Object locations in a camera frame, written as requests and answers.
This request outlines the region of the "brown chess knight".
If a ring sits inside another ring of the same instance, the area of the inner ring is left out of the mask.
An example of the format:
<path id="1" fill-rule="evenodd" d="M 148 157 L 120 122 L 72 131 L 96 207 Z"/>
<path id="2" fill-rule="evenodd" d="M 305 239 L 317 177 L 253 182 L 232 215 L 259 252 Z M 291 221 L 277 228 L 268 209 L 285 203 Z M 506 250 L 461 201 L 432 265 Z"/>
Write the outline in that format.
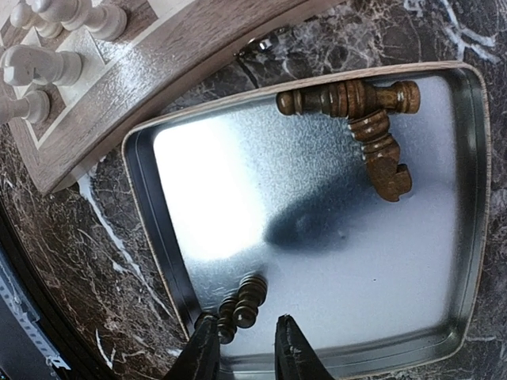
<path id="1" fill-rule="evenodd" d="M 349 130 L 361 144 L 364 164 L 377 194 L 388 202 L 398 202 L 411 190 L 412 178 L 407 165 L 400 163 L 401 149 L 390 126 L 384 109 L 349 121 Z"/>

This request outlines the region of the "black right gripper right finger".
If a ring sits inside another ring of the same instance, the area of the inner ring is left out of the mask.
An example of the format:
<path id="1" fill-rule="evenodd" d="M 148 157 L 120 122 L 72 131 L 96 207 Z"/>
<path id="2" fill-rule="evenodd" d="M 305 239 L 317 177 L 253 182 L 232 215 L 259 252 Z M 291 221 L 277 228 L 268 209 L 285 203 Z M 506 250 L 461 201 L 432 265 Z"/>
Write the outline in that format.
<path id="1" fill-rule="evenodd" d="M 276 323 L 275 375 L 283 380 L 334 379 L 288 314 L 280 316 Z"/>

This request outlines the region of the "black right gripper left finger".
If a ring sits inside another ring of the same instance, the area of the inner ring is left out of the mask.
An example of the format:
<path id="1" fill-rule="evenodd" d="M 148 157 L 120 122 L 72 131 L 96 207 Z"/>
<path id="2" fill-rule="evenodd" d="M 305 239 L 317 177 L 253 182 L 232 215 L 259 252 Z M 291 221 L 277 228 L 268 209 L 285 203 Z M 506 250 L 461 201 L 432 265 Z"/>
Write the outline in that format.
<path id="1" fill-rule="evenodd" d="M 217 379 L 219 373 L 218 318 L 203 314 L 189 342 L 163 380 Z"/>

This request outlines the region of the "brown chess bishop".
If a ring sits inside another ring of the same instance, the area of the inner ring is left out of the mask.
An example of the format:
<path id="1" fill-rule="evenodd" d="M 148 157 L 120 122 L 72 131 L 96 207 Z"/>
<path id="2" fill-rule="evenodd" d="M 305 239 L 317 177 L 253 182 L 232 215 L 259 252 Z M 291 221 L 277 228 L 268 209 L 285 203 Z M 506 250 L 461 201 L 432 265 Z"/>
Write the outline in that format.
<path id="1" fill-rule="evenodd" d="M 285 116 L 320 112 L 333 118 L 352 120 L 378 109 L 414 114 L 420 104 L 421 93 L 414 81 L 380 87 L 362 80 L 348 80 L 292 89 L 276 95 L 278 111 Z"/>

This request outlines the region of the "dark chess pawn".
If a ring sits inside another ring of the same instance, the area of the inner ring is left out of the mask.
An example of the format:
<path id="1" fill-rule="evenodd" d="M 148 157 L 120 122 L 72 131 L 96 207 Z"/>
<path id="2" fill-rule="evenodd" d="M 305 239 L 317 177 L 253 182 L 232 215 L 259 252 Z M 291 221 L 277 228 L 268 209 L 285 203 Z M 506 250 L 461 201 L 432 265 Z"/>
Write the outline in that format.
<path id="1" fill-rule="evenodd" d="M 218 308 L 219 320 L 218 320 L 218 334 L 219 342 L 221 344 L 230 344 L 234 335 L 237 332 L 237 326 L 234 322 L 234 310 L 238 303 L 238 298 L 235 295 L 226 297 Z"/>
<path id="2" fill-rule="evenodd" d="M 259 307 L 265 302 L 267 290 L 267 282 L 261 275 L 249 275 L 242 279 L 238 289 L 238 303 L 233 312 L 237 327 L 248 329 L 255 324 Z"/>

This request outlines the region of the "metal tray with wooden rim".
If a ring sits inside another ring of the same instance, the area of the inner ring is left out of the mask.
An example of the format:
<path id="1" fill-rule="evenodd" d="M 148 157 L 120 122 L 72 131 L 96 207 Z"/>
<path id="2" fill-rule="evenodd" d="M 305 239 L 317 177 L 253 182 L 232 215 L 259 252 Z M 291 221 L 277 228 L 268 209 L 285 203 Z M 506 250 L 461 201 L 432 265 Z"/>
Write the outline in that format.
<path id="1" fill-rule="evenodd" d="M 388 112 L 412 188 L 382 199 L 349 118 L 285 116 L 276 95 L 331 82 L 414 81 L 414 114 Z M 458 61 L 353 70 L 239 93 L 148 120 L 122 155 L 151 252 L 188 341 L 203 314 L 267 282 L 255 324 L 219 342 L 218 379 L 276 379 L 288 314 L 333 378 L 454 355 L 486 245 L 486 83 Z"/>

